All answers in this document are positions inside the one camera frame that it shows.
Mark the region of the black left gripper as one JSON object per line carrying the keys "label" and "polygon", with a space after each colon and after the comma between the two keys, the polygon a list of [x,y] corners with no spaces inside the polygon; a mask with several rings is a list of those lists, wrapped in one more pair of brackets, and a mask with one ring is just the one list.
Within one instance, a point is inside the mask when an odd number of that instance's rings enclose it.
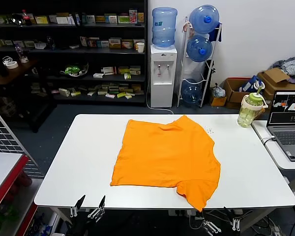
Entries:
{"label": "black left gripper", "polygon": [[78,211],[80,210],[82,203],[85,199],[83,195],[75,204],[70,208],[70,217],[74,217],[72,220],[71,226],[71,235],[72,236],[84,236],[87,230],[95,225],[105,213],[105,199],[106,196],[102,198],[98,208],[94,209],[86,218],[78,218]]}

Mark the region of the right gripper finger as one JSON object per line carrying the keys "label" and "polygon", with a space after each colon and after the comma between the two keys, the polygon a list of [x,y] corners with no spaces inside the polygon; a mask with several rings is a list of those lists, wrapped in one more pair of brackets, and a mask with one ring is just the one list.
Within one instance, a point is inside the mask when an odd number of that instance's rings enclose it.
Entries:
{"label": "right gripper finger", "polygon": [[239,232],[240,231],[240,219],[236,217],[231,210],[226,208],[225,206],[223,207],[224,212],[226,213],[229,223],[232,226],[232,231],[233,232]]}
{"label": "right gripper finger", "polygon": [[213,216],[211,214],[212,210],[210,211],[201,211],[199,212],[201,224],[198,227],[199,229],[204,229],[207,234],[220,234],[221,229],[217,227],[212,221],[205,219],[205,214]]}

